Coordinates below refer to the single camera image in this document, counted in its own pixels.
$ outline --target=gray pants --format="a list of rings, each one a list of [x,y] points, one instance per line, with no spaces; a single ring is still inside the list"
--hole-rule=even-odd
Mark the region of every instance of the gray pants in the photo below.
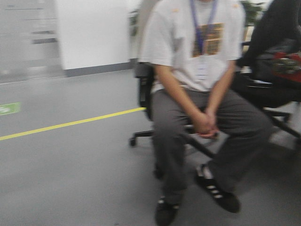
[[[200,109],[208,103],[209,93],[187,90]],[[166,93],[159,90],[152,97],[153,144],[158,166],[163,170],[163,195],[166,201],[181,202],[186,189],[184,154],[189,134],[184,125],[189,118]],[[234,91],[229,90],[217,112],[218,128],[229,135],[216,156],[207,164],[218,185],[232,192],[252,160],[261,153],[272,133],[269,118]]]

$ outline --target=gray baseboard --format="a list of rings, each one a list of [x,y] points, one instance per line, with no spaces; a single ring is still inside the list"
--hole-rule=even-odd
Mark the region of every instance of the gray baseboard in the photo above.
[[[136,59],[131,59],[128,63],[69,69],[65,70],[65,74],[67,75],[67,77],[74,77],[88,74],[123,71],[132,69],[136,61]]]

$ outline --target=lanyard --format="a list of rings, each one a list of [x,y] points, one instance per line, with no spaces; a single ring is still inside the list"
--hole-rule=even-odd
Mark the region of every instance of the lanyard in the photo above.
[[[211,10],[210,17],[209,17],[209,20],[208,20],[208,23],[207,23],[208,28],[206,30],[206,34],[204,35],[204,39],[206,38],[206,36],[209,34],[209,32],[211,30],[210,25],[213,21],[213,17],[214,17],[215,12],[216,12],[216,5],[217,5],[217,0],[213,0],[212,10]],[[190,6],[191,6],[191,12],[192,12],[192,16],[193,16],[193,23],[194,23],[194,26],[196,28],[198,48],[199,48],[200,53],[203,54],[203,42],[204,42],[204,40],[202,39],[202,31],[198,27],[197,13],[196,13],[196,7],[195,7],[195,4],[194,4],[194,0],[190,0]]]

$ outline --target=clasped hands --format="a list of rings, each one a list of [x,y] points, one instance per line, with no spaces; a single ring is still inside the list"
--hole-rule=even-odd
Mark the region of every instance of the clasped hands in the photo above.
[[[199,111],[191,116],[191,120],[195,132],[202,138],[216,138],[216,133],[219,129],[216,126],[216,115],[214,111],[210,109],[206,109],[204,112]]]

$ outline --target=office chair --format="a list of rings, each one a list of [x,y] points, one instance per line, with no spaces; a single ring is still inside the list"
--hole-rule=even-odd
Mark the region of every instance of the office chair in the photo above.
[[[279,83],[258,82],[259,68],[256,59],[285,39],[294,40],[291,53],[300,51],[301,28],[298,23],[300,2],[301,0],[274,0],[270,4],[254,28],[251,40],[247,43],[249,46],[247,52],[238,60],[240,68],[248,66],[251,72],[237,72],[231,86],[234,91],[265,112],[275,126],[296,137],[295,150],[301,150],[301,135],[286,124],[290,114],[266,108],[278,108],[292,101],[300,104],[301,90],[281,86]]]
[[[139,79],[138,82],[138,104],[140,107],[145,107],[145,113],[149,120],[151,120],[151,88],[154,81],[154,69],[152,66],[146,63],[137,63],[135,66],[135,77]],[[186,125],[186,131],[190,134],[194,133],[192,125]],[[129,139],[130,146],[136,146],[136,140],[138,137],[151,137],[153,130],[136,132]],[[213,158],[214,154],[207,149],[203,144],[197,141],[193,136],[190,137],[188,144],[195,147],[198,151],[202,152],[206,156]],[[163,173],[155,164],[154,175],[156,178],[161,179]]]

